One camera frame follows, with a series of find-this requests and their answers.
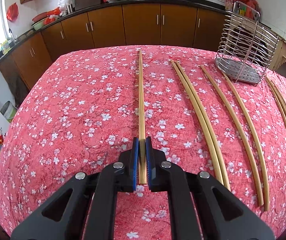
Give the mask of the brown kitchen base cabinets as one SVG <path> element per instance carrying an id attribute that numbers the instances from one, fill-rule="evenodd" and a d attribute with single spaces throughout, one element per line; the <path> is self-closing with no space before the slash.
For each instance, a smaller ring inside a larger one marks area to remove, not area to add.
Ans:
<path id="1" fill-rule="evenodd" d="M 31 89 L 61 55 L 125 45 L 167 45 L 217 51 L 225 13 L 164 3 L 114 5 L 57 21 L 0 58 L 10 88 Z"/>

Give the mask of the red floral tablecloth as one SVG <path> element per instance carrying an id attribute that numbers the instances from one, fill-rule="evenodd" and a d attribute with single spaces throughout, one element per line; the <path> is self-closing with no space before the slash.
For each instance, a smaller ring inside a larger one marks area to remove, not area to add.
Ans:
<path id="1" fill-rule="evenodd" d="M 193 106 L 172 67 L 179 61 L 217 136 L 231 191 L 274 234 L 286 229 L 286 130 L 265 81 L 235 83 L 260 140 L 270 210 L 257 205 L 242 139 L 212 87 L 214 79 L 255 143 L 243 112 L 214 63 L 215 53 L 169 46 L 127 46 L 72 52 L 58 58 L 18 109 L 0 154 L 0 225 L 14 228 L 77 172 L 100 172 L 138 135 L 138 58 L 142 51 L 146 134 L 182 169 L 212 172 Z"/>

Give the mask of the grey bucket on floor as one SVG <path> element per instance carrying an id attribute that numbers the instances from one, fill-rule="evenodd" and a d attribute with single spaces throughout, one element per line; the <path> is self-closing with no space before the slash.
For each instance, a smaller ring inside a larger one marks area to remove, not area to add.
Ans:
<path id="1" fill-rule="evenodd" d="M 5 117 L 5 119 L 11 123 L 17 112 L 17 108 L 12 104 L 12 102 L 7 101 L 0 110 L 0 113 Z"/>

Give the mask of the red items left counter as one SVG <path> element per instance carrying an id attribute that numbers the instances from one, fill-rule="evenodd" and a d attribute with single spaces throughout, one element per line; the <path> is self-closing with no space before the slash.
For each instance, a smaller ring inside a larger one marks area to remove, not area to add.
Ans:
<path id="1" fill-rule="evenodd" d="M 55 8 L 54 10 L 50 10 L 50 11 L 47 11 L 47 12 L 43 12 L 37 16 L 35 16 L 33 19 L 32 19 L 32 22 L 33 23 L 37 23 L 41 20 L 44 20 L 46 18 L 50 18 L 50 20 L 48 20 L 48 22 L 52 22 L 52 18 L 56 19 L 56 18 L 59 18 L 59 14 L 61 13 L 61 10 L 60 10 L 60 7 L 57 7 Z"/>

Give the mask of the red plastic bag hanging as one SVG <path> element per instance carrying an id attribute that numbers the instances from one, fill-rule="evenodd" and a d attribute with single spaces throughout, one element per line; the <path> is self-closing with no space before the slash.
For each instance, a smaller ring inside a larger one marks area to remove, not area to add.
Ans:
<path id="1" fill-rule="evenodd" d="M 10 22 L 15 22 L 18 18 L 18 15 L 19 15 L 18 5 L 16 3 L 13 3 L 7 9 L 6 18 Z"/>

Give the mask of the red bags right counter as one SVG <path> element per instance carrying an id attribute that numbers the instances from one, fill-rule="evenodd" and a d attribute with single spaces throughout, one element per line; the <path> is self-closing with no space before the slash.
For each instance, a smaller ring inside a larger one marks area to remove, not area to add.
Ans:
<path id="1" fill-rule="evenodd" d="M 256 0 L 233 0 L 233 2 L 238 2 L 236 12 L 252 20 L 257 18 L 255 11 L 259 11 L 259 5 Z"/>

